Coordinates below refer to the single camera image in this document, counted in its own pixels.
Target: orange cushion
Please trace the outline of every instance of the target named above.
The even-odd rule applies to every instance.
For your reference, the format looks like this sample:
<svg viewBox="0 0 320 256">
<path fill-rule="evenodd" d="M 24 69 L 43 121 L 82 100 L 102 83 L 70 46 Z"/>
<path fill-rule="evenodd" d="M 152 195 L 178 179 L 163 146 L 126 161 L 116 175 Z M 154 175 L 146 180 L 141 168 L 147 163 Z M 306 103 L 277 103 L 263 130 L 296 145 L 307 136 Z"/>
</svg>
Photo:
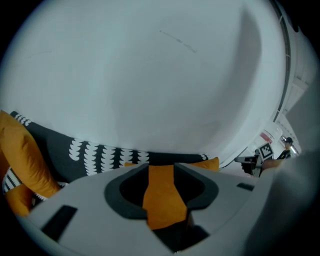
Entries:
<svg viewBox="0 0 320 256">
<path fill-rule="evenodd" d="M 60 190 L 32 135 L 4 111 L 0 112 L 0 146 L 14 173 L 29 189 L 46 198 Z"/>
<path fill-rule="evenodd" d="M 191 165 L 211 171 L 219 171 L 219 159 L 192 163 Z M 143 197 L 143 209 L 147 211 L 150 229 L 166 228 L 182 222 L 187 217 L 187 207 L 174 185 L 174 166 L 149 165 L 149 184 Z"/>
<path fill-rule="evenodd" d="M 21 184 L 10 189 L 4 197 L 14 214 L 27 216 L 31 210 L 32 194 L 25 184 Z"/>
<path fill-rule="evenodd" d="M 3 153 L 1 146 L 0 146 L 0 184 L 2 184 L 2 181 L 4 180 L 4 177 L 9 169 L 10 165 L 5 157 L 5 154 Z"/>
</svg>

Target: orange fabric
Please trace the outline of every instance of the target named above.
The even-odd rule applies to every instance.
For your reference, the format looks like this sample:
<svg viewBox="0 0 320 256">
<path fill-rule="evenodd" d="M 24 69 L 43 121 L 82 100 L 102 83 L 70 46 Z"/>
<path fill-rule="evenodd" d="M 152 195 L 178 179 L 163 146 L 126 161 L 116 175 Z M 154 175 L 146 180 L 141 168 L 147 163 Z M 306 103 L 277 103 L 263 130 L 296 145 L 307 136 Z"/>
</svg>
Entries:
<svg viewBox="0 0 320 256">
<path fill-rule="evenodd" d="M 21 184 L 5 193 L 4 197 L 14 214 L 27 216 L 31 210 L 32 194 L 26 185 Z"/>
<path fill-rule="evenodd" d="M 0 146 L 0 184 L 4 180 L 4 177 L 9 169 L 10 165 L 5 157 L 5 154 L 1 150 Z"/>
<path fill-rule="evenodd" d="M 219 170 L 219 159 L 197 162 L 193 166 L 211 171 Z M 142 208 L 147 211 L 147 223 L 150 229 L 166 228 L 182 222 L 187 217 L 187 207 L 174 185 L 174 166 L 149 165 L 149 184 L 144 193 Z"/>
<path fill-rule="evenodd" d="M 0 112 L 0 146 L 14 173 L 29 189 L 46 198 L 60 190 L 32 135 L 4 111 Z"/>
</svg>

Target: black rectangular hole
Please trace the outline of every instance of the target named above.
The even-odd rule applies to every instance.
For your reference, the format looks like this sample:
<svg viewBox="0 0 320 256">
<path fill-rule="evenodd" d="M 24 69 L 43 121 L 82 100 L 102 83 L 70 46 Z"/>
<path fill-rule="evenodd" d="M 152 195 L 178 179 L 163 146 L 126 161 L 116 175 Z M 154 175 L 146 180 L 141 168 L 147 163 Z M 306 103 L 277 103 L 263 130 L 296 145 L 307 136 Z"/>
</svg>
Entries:
<svg viewBox="0 0 320 256">
<path fill-rule="evenodd" d="M 250 185 L 250 184 L 246 184 L 246 183 L 239 183 L 236 186 L 239 187 L 239 188 L 245 189 L 245 190 L 249 190 L 249 191 L 252 191 L 255 188 L 254 185 Z"/>
<path fill-rule="evenodd" d="M 68 205 L 62 206 L 42 228 L 42 232 L 57 242 L 76 211 L 77 208 Z"/>
</svg>

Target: white curved surface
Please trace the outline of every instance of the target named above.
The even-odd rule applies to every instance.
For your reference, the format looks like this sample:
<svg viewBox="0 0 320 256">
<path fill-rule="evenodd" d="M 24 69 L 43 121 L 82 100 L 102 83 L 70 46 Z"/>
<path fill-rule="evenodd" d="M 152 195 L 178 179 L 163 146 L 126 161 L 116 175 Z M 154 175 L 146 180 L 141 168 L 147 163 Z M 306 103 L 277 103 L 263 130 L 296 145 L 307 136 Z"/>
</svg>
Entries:
<svg viewBox="0 0 320 256">
<path fill-rule="evenodd" d="M 94 143 L 223 162 L 278 106 L 285 47 L 267 1 L 49 1 L 1 72 L 5 111 Z"/>
</svg>

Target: black fabric with white pattern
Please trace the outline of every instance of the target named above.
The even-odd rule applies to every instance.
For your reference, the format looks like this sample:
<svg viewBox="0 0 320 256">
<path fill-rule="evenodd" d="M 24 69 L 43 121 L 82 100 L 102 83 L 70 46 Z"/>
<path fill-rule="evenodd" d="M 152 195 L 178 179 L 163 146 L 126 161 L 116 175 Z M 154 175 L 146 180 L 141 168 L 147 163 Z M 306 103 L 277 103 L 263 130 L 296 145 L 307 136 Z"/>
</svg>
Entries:
<svg viewBox="0 0 320 256">
<path fill-rule="evenodd" d="M 13 111 L 34 137 L 56 181 L 70 183 L 87 175 L 103 173 L 124 166 L 125 162 L 153 166 L 174 163 L 197 163 L 208 160 L 207 154 L 173 154 L 131 150 L 72 138 L 47 129 Z"/>
</svg>

